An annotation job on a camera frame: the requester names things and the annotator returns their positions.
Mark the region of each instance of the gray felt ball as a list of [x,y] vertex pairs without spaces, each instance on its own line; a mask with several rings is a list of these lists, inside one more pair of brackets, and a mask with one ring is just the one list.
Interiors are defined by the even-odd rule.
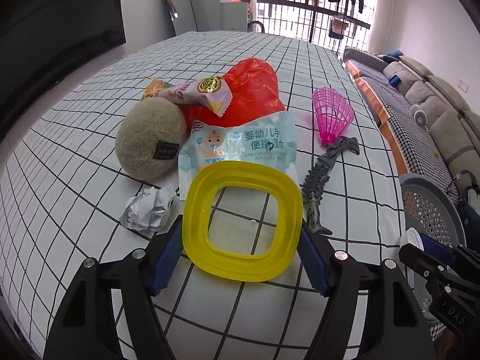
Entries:
[[177,163],[186,139],[186,123],[177,105],[146,98],[120,124],[115,152],[126,173],[138,180],[155,180]]

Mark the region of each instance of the wall outlet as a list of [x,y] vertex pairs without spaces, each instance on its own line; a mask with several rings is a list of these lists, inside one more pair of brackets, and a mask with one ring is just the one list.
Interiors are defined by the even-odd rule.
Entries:
[[467,91],[469,90],[469,86],[467,84],[465,84],[462,80],[459,81],[459,83],[457,84],[458,87],[463,90],[465,93],[467,93]]

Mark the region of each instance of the black label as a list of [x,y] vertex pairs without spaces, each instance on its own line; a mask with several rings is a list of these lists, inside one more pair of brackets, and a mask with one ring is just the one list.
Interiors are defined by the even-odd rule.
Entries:
[[171,160],[177,155],[179,147],[180,145],[178,143],[163,142],[159,140],[153,158],[156,160]]

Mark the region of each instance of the tablecloth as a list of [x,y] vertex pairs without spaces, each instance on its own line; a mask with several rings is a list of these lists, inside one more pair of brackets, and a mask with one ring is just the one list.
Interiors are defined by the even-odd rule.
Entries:
[[[150,186],[129,178],[114,151],[123,117],[154,77],[183,83],[222,74],[256,57],[277,72],[280,99],[292,112],[298,135],[300,182],[325,151],[311,104],[315,88],[331,87],[355,110],[345,135],[357,137],[361,154],[342,154],[326,185],[322,224],[336,249],[379,264],[398,254],[405,231],[395,162],[348,74],[330,50],[260,33],[186,33],[147,47],[103,69],[42,115],[7,161],[0,181],[1,291],[32,347],[43,354],[66,288],[83,259],[123,258],[143,248],[119,224],[126,200]],[[178,187],[176,170],[158,180]],[[263,192],[227,187],[212,202],[210,239],[224,249],[261,253],[275,231],[277,207]],[[182,211],[174,202],[173,220]],[[113,291],[124,356],[135,359]],[[356,356],[367,294],[359,292],[345,359]],[[154,298],[155,311],[178,360],[302,359],[326,299],[312,289],[296,255],[266,283],[240,283],[209,275],[183,255],[170,285]]]

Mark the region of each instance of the checkered tablecloth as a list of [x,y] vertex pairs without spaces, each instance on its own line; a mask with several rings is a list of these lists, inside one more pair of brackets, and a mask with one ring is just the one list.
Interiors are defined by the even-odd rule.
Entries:
[[[379,264],[398,254],[405,225],[393,156],[335,55],[274,35],[186,33],[85,81],[40,117],[8,159],[0,181],[1,291],[40,355],[82,260],[121,259],[145,247],[151,236],[140,237],[119,224],[126,200],[150,186],[129,178],[115,155],[123,117],[153,77],[178,84],[225,73],[248,57],[265,59],[277,71],[280,99],[297,125],[300,181],[325,152],[312,91],[327,86],[348,98],[356,117],[345,135],[358,138],[361,154],[347,152],[339,158],[326,185],[322,224],[333,231],[333,246],[359,261]],[[155,185],[167,183],[178,186],[175,170]],[[277,223],[273,197],[227,187],[212,205],[213,244],[247,254],[268,248]],[[182,204],[175,202],[170,220],[181,211]],[[119,291],[113,298],[124,356],[135,359]],[[358,351],[366,300],[366,293],[359,293],[346,359]],[[326,299],[311,288],[297,255],[282,275],[266,283],[209,275],[184,255],[154,304],[178,360],[294,360],[303,359]]]

